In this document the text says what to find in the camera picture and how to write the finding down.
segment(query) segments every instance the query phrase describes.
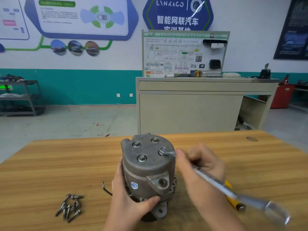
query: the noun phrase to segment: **metal cylinder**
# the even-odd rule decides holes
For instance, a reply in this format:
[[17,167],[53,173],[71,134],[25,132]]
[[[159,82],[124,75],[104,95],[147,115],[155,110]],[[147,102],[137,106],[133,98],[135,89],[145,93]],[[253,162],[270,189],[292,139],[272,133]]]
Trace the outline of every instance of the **metal cylinder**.
[[131,198],[144,201],[159,195],[160,202],[151,213],[156,219],[163,219],[176,188],[175,157],[159,152],[174,151],[174,147],[167,139],[147,133],[122,140],[121,148],[125,184]]

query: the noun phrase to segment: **dark framed poster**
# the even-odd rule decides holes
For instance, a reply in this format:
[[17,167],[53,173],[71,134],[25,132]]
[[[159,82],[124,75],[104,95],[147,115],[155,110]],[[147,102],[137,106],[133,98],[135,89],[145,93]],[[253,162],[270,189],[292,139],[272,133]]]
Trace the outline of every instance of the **dark framed poster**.
[[308,0],[292,0],[274,59],[308,60]]

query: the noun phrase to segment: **floor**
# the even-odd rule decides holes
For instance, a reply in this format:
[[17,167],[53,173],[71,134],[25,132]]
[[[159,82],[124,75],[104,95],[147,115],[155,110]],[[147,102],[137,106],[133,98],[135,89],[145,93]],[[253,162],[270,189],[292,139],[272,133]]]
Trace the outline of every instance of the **floor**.
[[[43,115],[0,117],[0,163],[32,140],[137,134],[136,105],[47,106]],[[264,130],[308,152],[308,114],[270,110]]]

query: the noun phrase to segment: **blue hexagonal sign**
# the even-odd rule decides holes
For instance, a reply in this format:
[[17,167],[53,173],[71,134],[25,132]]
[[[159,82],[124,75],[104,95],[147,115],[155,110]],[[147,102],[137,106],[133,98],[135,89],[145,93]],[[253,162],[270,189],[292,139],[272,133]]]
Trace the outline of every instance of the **blue hexagonal sign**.
[[131,0],[26,0],[25,13],[48,38],[128,40],[138,23]]
[[213,22],[210,0],[148,0],[143,19],[148,29],[208,30]]

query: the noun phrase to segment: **pile of bolts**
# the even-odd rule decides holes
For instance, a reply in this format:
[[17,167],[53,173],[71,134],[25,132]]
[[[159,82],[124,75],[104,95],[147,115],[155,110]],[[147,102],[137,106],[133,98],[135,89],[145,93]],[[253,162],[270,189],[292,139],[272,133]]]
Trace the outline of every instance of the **pile of bolts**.
[[[81,211],[80,211],[81,203],[79,199],[82,199],[82,198],[83,198],[82,195],[76,196],[72,194],[67,194],[66,198],[62,202],[62,205],[55,216],[57,217],[61,212],[63,212],[63,220],[67,221],[67,223],[70,223],[76,216],[81,214]],[[67,205],[66,202],[69,199],[76,200],[76,201],[73,203],[73,205]]]

